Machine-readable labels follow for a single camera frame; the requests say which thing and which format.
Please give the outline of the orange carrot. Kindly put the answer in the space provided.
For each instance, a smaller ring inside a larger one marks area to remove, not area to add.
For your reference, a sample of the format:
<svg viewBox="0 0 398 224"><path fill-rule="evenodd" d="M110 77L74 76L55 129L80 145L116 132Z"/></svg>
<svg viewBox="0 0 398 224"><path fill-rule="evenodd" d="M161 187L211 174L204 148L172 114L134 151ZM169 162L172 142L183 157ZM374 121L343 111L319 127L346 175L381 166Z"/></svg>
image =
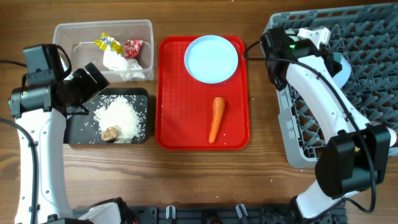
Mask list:
<svg viewBox="0 0 398 224"><path fill-rule="evenodd" d="M209 143L213 144L216 140L218 130L220 128L221 120L225 109L225 100L222 97L216 97L212 104L212 122L209 133Z"/></svg>

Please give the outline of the light blue plate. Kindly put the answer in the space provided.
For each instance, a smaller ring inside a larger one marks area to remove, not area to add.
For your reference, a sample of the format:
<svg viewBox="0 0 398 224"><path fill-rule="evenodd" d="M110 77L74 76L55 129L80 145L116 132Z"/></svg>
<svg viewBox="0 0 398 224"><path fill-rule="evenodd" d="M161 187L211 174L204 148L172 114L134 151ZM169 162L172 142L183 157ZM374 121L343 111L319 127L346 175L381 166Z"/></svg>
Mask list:
<svg viewBox="0 0 398 224"><path fill-rule="evenodd" d="M193 40L183 60L187 72L206 84L221 83L231 78L239 62L234 45L218 35L204 35Z"/></svg>

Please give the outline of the yellow snack wrapper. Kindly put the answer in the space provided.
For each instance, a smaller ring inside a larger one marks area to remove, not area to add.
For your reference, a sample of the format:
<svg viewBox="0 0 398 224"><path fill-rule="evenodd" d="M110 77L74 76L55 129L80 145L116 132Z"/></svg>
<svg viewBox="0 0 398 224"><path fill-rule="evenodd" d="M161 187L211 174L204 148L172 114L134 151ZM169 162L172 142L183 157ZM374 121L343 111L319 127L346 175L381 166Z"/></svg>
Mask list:
<svg viewBox="0 0 398 224"><path fill-rule="evenodd" d="M119 55L122 55L124 53L124 47L113 37L111 37L108 34L105 34L104 32L102 33L99 40L94 41L94 44L104 51L107 48L110 48L110 50L115 51Z"/></svg>

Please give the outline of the red candy wrapper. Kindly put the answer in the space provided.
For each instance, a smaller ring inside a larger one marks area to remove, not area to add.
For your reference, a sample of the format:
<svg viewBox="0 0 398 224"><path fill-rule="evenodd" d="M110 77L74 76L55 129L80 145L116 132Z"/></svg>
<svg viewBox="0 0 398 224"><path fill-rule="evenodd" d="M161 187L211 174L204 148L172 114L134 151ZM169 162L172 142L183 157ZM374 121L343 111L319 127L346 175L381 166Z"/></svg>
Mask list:
<svg viewBox="0 0 398 224"><path fill-rule="evenodd" d="M128 40L124 45L124 58L131 59L139 55L143 40Z"/></svg>

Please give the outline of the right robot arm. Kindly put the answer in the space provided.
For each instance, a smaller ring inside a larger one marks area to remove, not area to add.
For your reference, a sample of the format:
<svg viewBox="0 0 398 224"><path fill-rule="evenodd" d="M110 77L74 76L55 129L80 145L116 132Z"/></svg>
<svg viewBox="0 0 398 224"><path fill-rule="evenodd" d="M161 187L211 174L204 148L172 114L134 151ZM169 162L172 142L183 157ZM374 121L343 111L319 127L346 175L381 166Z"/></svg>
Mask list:
<svg viewBox="0 0 398 224"><path fill-rule="evenodd" d="M321 50L328 39L326 28L290 34L277 27L259 40L269 80L278 90L290 85L298 91L326 142L314 183L290 203L294 223L313 222L359 192L375 192L397 141L393 130L373 125L345 97L338 79L350 75L351 66L340 53Z"/></svg>

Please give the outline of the brown round food piece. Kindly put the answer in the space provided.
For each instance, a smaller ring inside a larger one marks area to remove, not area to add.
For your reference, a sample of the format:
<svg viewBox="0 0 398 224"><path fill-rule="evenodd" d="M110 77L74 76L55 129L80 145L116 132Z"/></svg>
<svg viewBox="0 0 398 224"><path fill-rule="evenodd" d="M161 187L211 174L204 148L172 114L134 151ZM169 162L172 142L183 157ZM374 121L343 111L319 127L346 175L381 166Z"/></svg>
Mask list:
<svg viewBox="0 0 398 224"><path fill-rule="evenodd" d="M106 128L101 133L101 139L106 142L113 142L119 137L119 131L115 127Z"/></svg>

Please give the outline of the light blue bowl with rice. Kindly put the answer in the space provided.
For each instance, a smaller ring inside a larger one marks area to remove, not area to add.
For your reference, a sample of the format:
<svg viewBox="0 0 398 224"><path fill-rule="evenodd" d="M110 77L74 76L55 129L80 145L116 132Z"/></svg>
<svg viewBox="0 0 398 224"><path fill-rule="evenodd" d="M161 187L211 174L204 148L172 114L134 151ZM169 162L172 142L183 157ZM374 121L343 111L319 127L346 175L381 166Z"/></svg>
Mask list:
<svg viewBox="0 0 398 224"><path fill-rule="evenodd" d="M339 88L342 88L348 81L352 72L351 65L341 53L333 53L333 74L332 79Z"/></svg>

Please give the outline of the pink plastic cup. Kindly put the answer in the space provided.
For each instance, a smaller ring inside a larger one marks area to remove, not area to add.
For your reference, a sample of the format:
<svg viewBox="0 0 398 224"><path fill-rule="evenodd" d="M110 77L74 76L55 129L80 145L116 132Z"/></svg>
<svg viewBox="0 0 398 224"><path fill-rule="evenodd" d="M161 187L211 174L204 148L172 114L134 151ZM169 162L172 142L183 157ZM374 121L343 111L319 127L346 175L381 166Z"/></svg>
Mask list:
<svg viewBox="0 0 398 224"><path fill-rule="evenodd" d="M387 127L387 130L391 135L389 147L394 147L397 144L397 133L392 128L389 127Z"/></svg>

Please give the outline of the white tissue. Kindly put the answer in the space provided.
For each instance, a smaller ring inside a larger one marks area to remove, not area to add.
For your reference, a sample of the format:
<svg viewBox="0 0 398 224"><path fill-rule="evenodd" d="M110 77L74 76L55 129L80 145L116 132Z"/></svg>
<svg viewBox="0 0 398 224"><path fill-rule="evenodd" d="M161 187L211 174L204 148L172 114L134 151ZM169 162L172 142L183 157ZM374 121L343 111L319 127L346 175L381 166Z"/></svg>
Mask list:
<svg viewBox="0 0 398 224"><path fill-rule="evenodd" d="M124 81L145 79L144 73L137 71L142 70L142 67L136 59L125 59L116 51L111 50L110 46L104 51L103 65L108 70L119 72L119 76Z"/></svg>

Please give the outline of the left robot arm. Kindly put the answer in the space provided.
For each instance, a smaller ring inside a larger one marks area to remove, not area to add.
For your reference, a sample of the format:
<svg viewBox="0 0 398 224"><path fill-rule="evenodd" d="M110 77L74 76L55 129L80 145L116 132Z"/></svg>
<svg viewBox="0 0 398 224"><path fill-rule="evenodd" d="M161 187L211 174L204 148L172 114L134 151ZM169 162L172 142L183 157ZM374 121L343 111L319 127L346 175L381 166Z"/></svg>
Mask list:
<svg viewBox="0 0 398 224"><path fill-rule="evenodd" d="M109 82L92 64L75 72L64 68L56 44L23 50L27 73L12 91L9 107L21 149L21 189L16 223L121 223L120 206L101 202L79 218L68 202L63 164L67 117L88 115L84 103Z"/></svg>

